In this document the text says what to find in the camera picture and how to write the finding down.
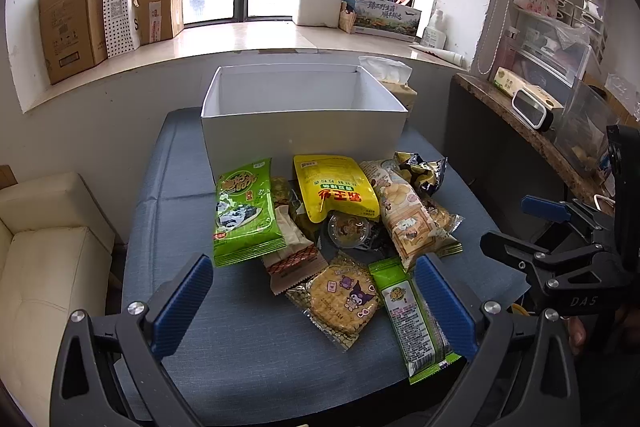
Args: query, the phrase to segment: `white tube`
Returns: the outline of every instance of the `white tube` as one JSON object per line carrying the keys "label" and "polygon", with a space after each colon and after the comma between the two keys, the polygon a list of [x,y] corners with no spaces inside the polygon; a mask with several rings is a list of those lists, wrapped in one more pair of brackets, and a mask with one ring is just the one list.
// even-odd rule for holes
{"label": "white tube", "polygon": [[435,57],[441,58],[442,60],[446,60],[447,62],[458,66],[459,68],[463,67],[463,56],[459,53],[454,53],[447,50],[439,50],[436,48],[428,48],[426,46],[421,46],[420,44],[409,44],[409,46],[424,53],[434,55]]}

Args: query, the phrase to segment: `table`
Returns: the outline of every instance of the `table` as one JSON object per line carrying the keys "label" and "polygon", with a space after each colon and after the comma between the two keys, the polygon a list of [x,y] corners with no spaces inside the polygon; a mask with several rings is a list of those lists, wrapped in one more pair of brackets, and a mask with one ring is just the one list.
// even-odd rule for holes
{"label": "table", "polygon": [[[215,193],[199,115],[199,108],[169,113],[159,134],[130,235],[123,308],[148,298],[192,253],[211,252]],[[442,157],[409,126],[399,148],[426,160]],[[524,293],[524,274],[481,253],[481,235],[497,227],[453,169],[436,199],[466,218],[455,233],[465,250],[444,263],[482,300],[507,305]],[[335,250],[328,244],[322,243],[322,253],[330,259]],[[355,257],[377,260],[369,253]],[[407,378],[384,309],[341,352],[285,296],[271,293],[259,259],[214,269],[212,288],[182,344],[162,364],[204,425],[299,417]],[[116,368],[137,418],[148,419],[122,360]]]}
{"label": "table", "polygon": [[540,132],[524,123],[511,105],[511,99],[486,80],[469,74],[457,73],[453,81],[490,108],[522,136],[558,174],[569,190],[580,200],[593,205],[594,194],[602,194],[592,178],[583,178],[562,156],[558,149]]}

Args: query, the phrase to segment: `white bottle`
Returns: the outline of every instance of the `white bottle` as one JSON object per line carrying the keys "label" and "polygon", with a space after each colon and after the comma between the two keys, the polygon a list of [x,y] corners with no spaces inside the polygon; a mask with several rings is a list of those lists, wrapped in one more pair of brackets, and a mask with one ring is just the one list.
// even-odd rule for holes
{"label": "white bottle", "polygon": [[424,29],[420,44],[427,46],[428,48],[436,48],[441,50],[444,47],[444,43],[447,40],[447,35],[443,31],[444,22],[442,20],[442,10],[436,10],[433,12],[429,24]]}

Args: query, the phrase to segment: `green snack bag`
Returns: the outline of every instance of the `green snack bag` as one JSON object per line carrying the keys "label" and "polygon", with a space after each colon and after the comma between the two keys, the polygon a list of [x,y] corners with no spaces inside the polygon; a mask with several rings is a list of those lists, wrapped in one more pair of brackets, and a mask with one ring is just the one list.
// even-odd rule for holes
{"label": "green snack bag", "polygon": [[452,353],[444,333],[429,311],[399,257],[369,265],[402,350],[409,383],[430,377],[460,358]]}
{"label": "green snack bag", "polygon": [[216,184],[216,266],[247,261],[287,246],[276,222],[269,178],[271,159],[222,174]]}

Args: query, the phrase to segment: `white cardboard box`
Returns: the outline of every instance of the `white cardboard box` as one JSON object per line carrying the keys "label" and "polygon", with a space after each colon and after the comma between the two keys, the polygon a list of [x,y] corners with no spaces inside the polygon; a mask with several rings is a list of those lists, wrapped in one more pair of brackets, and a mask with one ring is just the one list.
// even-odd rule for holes
{"label": "white cardboard box", "polygon": [[223,66],[202,108],[214,179],[272,158],[271,175],[292,179],[296,154],[391,158],[407,111],[360,66]]}

